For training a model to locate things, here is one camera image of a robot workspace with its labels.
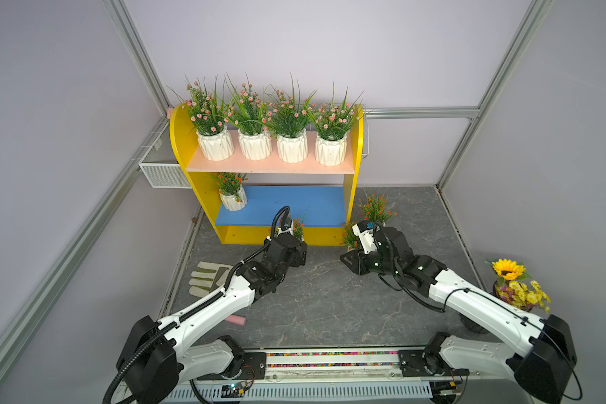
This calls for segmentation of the pink flower pot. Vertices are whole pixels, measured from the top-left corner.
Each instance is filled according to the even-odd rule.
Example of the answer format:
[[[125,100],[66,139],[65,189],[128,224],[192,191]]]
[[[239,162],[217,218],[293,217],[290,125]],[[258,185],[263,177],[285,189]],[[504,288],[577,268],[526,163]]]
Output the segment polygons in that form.
[[[312,91],[307,97],[301,92],[297,79],[291,77],[291,90],[273,88],[269,95],[269,116],[266,124],[276,139],[279,158],[285,163],[301,163],[308,153],[306,128],[311,122]]]
[[[315,158],[323,166],[335,167],[346,157],[348,135],[360,120],[358,109],[363,94],[353,103],[348,101],[348,92],[336,102],[334,98],[327,104],[311,104],[308,107],[311,123],[315,126]]]
[[[186,90],[189,98],[181,97],[172,88],[179,105],[167,111],[168,118],[175,112],[184,111],[193,126],[203,156],[212,162],[227,160],[234,153],[232,136],[227,128],[231,107],[225,95],[217,92],[217,81],[212,90],[207,89],[205,82],[191,82],[187,77]]]
[[[229,118],[237,127],[242,155],[251,161],[261,161],[272,153],[272,141],[267,122],[271,118],[269,105],[247,80],[239,87],[230,77],[227,83],[231,92]]]

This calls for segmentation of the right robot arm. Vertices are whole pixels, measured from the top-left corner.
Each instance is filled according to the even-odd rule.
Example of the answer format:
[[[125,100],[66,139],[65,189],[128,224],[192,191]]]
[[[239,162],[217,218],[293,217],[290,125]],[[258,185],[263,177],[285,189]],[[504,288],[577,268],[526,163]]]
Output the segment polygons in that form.
[[[394,291],[431,311],[457,311],[499,340],[485,343],[438,333],[424,350],[427,368],[435,373],[444,367],[473,370],[514,380],[543,403],[567,398],[569,381],[578,377],[572,332],[564,319],[522,311],[486,293],[438,260],[416,254],[394,227],[362,221],[348,231],[357,242],[340,259],[354,274],[392,277]]]

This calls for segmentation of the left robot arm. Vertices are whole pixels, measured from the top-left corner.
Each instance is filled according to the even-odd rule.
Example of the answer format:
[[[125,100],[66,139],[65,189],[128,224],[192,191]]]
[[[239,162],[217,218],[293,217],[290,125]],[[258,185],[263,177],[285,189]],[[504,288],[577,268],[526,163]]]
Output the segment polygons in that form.
[[[274,293],[288,269],[305,264],[307,245],[294,234],[290,210],[284,206],[276,213],[262,247],[232,266],[222,286],[181,311],[158,320],[145,316],[132,326],[104,403],[121,383],[131,393],[125,403],[159,403],[185,380],[239,372],[244,351],[231,338],[193,345],[229,316]]]

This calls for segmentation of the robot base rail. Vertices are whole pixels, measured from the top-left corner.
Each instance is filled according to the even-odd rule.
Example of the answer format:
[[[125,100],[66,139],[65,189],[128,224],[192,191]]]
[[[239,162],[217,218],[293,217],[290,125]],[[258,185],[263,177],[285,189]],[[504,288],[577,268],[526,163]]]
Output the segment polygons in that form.
[[[222,344],[185,356],[199,376],[162,381],[136,403],[313,403],[426,399],[458,402],[466,387],[497,381],[481,370],[432,364],[421,347],[248,349],[222,370]]]

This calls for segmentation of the orange flower pot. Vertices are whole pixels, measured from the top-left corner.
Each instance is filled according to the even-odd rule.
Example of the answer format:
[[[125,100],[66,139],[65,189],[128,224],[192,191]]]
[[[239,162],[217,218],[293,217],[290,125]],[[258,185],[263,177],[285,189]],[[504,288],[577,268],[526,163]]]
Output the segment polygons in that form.
[[[361,248],[360,239],[355,235],[353,226],[354,222],[346,222],[343,224],[342,230],[342,242],[341,245],[345,246],[349,249],[359,249]]]
[[[292,235],[299,240],[300,242],[304,241],[304,230],[305,226],[301,223],[301,221],[296,218],[291,223]]]
[[[222,205],[228,211],[239,211],[247,205],[247,195],[243,188],[245,173],[214,173]]]
[[[368,222],[379,222],[382,225],[387,224],[397,213],[393,212],[387,205],[385,195],[372,193],[366,195],[364,200],[359,203],[359,219]]]

